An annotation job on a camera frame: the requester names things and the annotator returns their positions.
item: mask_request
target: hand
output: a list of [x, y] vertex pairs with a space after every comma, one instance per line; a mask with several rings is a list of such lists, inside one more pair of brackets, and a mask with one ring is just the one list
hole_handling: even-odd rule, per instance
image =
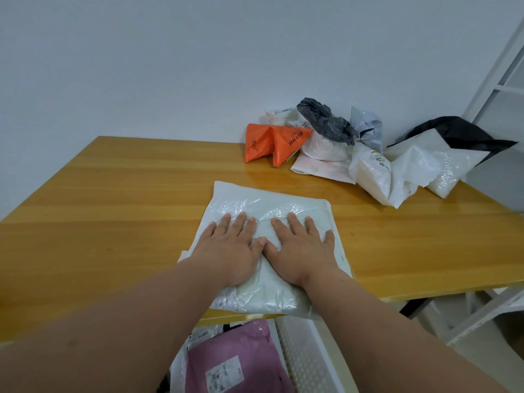
[[231, 226], [230, 214], [225, 214], [218, 225], [212, 222], [191, 254], [191, 258], [198, 258], [207, 266], [216, 268], [216, 275], [222, 278], [224, 287], [239, 285], [252, 276], [266, 243], [265, 237], [251, 243], [257, 222], [255, 218], [249, 218], [244, 227], [246, 218], [246, 213], [241, 212]]
[[319, 271], [338, 268], [333, 254], [335, 235], [333, 231], [327, 231], [322, 242], [310, 216], [305, 218], [305, 227], [292, 212], [288, 214], [288, 221], [291, 229], [278, 218], [271, 220], [282, 249], [278, 251], [272, 242], [267, 241], [263, 253], [280, 277], [305, 288], [311, 277], [318, 275]]

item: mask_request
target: purple plastic bag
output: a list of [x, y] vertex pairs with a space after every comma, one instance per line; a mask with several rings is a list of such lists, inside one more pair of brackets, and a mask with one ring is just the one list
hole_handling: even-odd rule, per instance
[[266, 320], [220, 334], [187, 354], [186, 392], [294, 392]]

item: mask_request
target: tabletop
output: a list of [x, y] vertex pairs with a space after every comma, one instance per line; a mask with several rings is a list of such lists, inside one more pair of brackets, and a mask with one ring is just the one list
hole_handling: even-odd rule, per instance
[[[244, 162], [243, 144], [99, 137], [0, 223], [0, 341], [173, 266], [214, 181], [326, 198], [354, 278], [382, 300], [524, 281], [524, 218], [459, 182], [396, 210], [357, 185]], [[208, 310], [200, 324], [260, 317]]]

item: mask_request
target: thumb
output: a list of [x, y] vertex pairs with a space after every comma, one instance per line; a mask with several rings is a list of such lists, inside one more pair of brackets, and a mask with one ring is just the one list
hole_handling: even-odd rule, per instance
[[271, 241], [267, 240], [263, 253], [270, 264], [273, 264], [273, 262], [276, 262], [277, 256], [278, 256], [278, 250], [277, 250], [277, 247], [275, 247], [275, 244], [273, 244]]
[[251, 253], [253, 254], [253, 257], [258, 262], [260, 258], [260, 254], [262, 253], [262, 250], [264, 249], [264, 246], [266, 244], [267, 238], [265, 237], [259, 237], [251, 244]]

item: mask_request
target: person's right hand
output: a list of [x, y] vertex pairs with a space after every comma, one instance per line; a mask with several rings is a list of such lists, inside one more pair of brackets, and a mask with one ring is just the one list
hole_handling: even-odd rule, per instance
[[311, 277], [320, 271], [338, 268], [333, 254], [335, 235], [333, 231], [327, 231], [322, 242], [310, 216], [305, 218], [305, 227], [292, 212], [288, 214], [288, 221], [291, 229], [278, 218], [271, 220], [282, 249], [278, 251], [273, 243], [267, 241], [263, 254], [280, 277], [305, 288]]

